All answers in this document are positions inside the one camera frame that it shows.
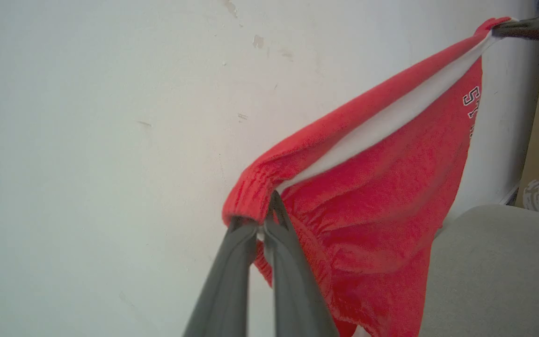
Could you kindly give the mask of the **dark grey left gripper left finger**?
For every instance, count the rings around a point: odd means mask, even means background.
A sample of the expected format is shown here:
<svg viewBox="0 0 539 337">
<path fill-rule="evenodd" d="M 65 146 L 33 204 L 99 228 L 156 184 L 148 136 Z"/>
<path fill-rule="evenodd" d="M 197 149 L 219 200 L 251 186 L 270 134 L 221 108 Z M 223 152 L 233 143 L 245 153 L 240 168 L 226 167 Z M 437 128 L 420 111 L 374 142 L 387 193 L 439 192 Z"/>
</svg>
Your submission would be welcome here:
<svg viewBox="0 0 539 337">
<path fill-rule="evenodd" d="M 256 258 L 257 227 L 250 219 L 231 219 L 184 337 L 248 334 L 249 271 Z"/>
</svg>

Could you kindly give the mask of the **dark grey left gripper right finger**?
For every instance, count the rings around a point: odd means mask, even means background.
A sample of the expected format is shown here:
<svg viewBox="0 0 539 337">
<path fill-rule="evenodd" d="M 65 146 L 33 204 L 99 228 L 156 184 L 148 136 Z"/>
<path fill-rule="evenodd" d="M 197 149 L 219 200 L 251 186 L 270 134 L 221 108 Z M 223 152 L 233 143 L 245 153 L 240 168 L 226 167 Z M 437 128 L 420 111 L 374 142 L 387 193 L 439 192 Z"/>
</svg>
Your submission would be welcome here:
<svg viewBox="0 0 539 337">
<path fill-rule="evenodd" d="M 263 222 L 263 255 L 271 266 L 278 337 L 337 337 L 331 312 L 275 190 Z"/>
</svg>

